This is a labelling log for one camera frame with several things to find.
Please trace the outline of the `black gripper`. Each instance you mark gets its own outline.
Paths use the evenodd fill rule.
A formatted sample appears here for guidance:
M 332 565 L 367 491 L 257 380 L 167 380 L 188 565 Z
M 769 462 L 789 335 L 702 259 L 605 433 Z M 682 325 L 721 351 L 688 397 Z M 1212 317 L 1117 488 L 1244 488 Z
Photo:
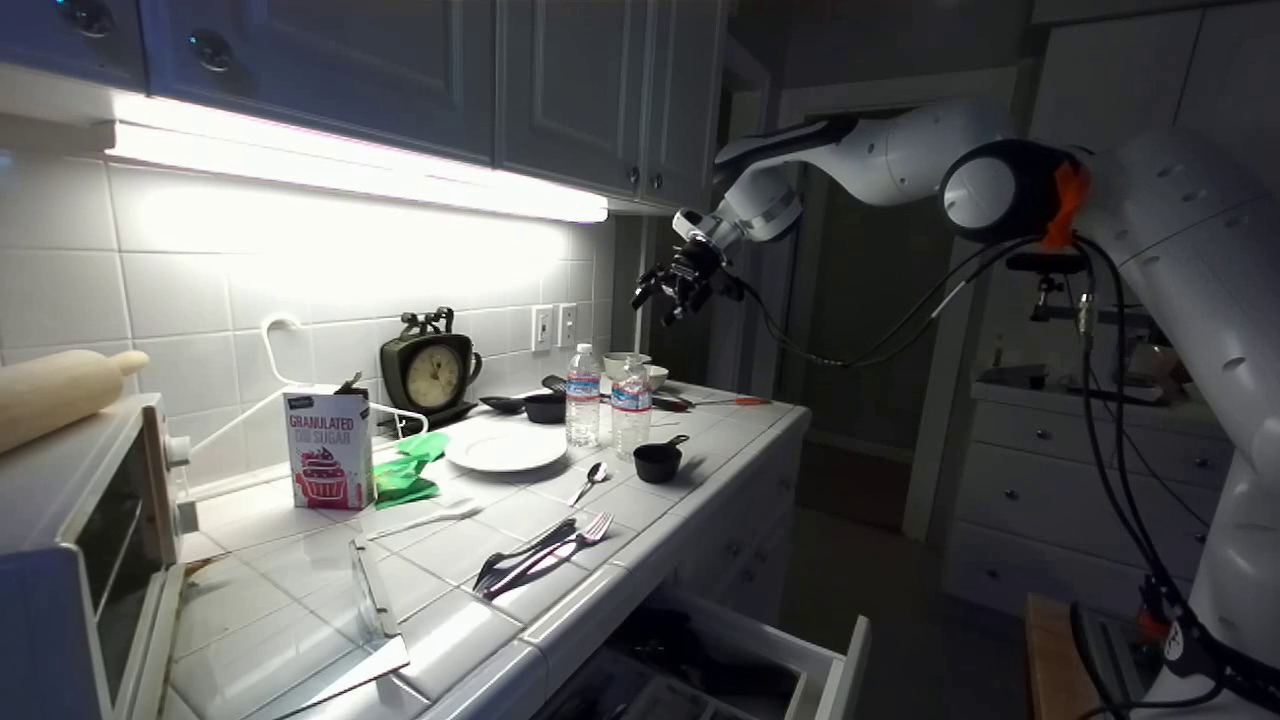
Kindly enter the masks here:
M 696 317 L 711 297 L 739 301 L 743 285 L 729 270 L 721 249 L 688 241 L 670 253 L 668 262 L 647 268 L 636 279 L 633 302 L 654 302 L 664 325 L 679 325 Z

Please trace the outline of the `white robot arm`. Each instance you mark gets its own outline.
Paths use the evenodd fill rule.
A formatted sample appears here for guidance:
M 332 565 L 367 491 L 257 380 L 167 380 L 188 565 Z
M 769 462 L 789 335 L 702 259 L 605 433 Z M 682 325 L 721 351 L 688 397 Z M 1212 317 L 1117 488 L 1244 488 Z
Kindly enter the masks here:
M 670 217 L 679 253 L 636 290 L 690 317 L 725 279 L 725 249 L 799 220 L 807 164 L 850 198 L 933 198 L 985 242 L 1093 241 L 1171 340 L 1232 438 L 1226 488 L 1193 581 L 1216 640 L 1266 664 L 1280 647 L 1280 198 L 1195 130 L 1145 130 L 1106 154 L 1023 140 L 985 99 L 890 114 L 835 113 L 715 153 L 715 198 Z

